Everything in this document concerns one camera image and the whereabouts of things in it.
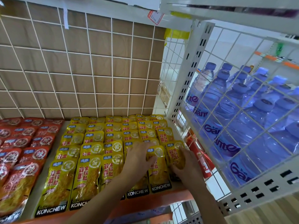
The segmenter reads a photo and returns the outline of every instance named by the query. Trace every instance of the perforated metal bracket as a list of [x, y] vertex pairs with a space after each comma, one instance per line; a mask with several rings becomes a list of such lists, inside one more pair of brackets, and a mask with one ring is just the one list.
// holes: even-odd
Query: perforated metal bracket
[[260, 206], [299, 191], [299, 156], [273, 168], [258, 179], [245, 185], [218, 202], [224, 214]]
[[189, 84], [191, 83], [214, 26], [214, 23], [206, 21], [195, 21], [192, 25], [192, 31], [187, 43], [183, 62], [178, 72], [173, 99], [171, 100], [169, 111], [166, 116], [173, 122], [176, 119], [180, 106], [183, 103]]

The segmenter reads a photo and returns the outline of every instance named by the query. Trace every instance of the red and white price tag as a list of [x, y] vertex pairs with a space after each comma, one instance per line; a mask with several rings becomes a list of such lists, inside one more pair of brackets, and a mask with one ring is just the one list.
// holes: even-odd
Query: red and white price tag
[[156, 12], [156, 11], [150, 11], [147, 15], [147, 17], [154, 22], [155, 25], [158, 25], [161, 19], [163, 18], [164, 13]]

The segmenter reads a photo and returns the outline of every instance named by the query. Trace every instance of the forearm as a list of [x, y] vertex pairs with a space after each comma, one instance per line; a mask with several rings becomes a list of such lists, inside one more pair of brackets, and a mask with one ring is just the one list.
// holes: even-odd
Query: forearm
[[226, 224], [214, 196], [205, 185], [193, 190], [191, 194], [198, 206], [204, 224]]
[[129, 189], [126, 179], [121, 174], [118, 175], [103, 191], [70, 217], [67, 224], [104, 223]]

